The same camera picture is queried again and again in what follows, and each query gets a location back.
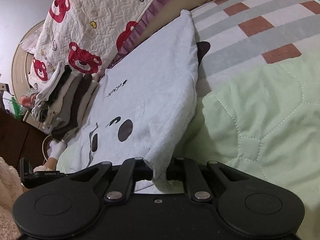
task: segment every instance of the black device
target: black device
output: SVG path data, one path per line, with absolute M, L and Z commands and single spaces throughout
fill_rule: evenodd
M 216 161 L 172 159 L 167 179 L 182 181 L 184 194 L 134 194 L 153 176 L 142 158 L 72 174 L 33 173 L 22 158 L 20 176 L 33 188 L 12 210 L 26 240 L 298 240 L 304 217 L 294 193 Z

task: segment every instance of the plastic bag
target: plastic bag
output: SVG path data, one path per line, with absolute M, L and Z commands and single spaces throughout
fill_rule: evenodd
M 28 93 L 20 98 L 20 112 L 19 115 L 24 115 L 28 110 L 31 110 L 35 106 L 36 95 L 39 91 L 31 88 Z

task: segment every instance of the light green quilt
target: light green quilt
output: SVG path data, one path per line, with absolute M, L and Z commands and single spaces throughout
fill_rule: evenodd
M 198 101 L 175 156 L 217 160 L 291 190 L 306 209 L 298 236 L 320 239 L 320 56 L 265 65 Z

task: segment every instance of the beige bed frame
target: beige bed frame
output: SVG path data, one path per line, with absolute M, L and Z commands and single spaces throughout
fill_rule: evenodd
M 136 41 L 135 45 L 137 46 L 161 27 L 178 17 L 182 9 L 191 10 L 206 1 L 207 0 L 170 0 L 154 17 L 154 19 L 152 19 L 144 33 Z M 21 40 L 33 34 L 41 24 L 43 24 L 43 22 L 44 21 L 39 22 L 37 25 L 33 26 Z M 33 55 L 25 52 L 20 45 L 17 47 L 12 62 L 12 86 L 13 93 L 18 102 L 20 101 L 21 96 L 25 95 L 30 90 L 28 74 L 30 72 L 32 58 Z M 31 116 L 28 116 L 28 113 L 24 120 L 36 128 L 41 129 L 40 123 L 35 121 Z

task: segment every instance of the dark wood cabinet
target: dark wood cabinet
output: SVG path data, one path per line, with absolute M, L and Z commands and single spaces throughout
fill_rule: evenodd
M 26 122 L 14 119 L 0 110 L 0 156 L 18 168 L 20 158 L 28 158 L 32 167 L 42 165 L 42 142 L 46 134 Z

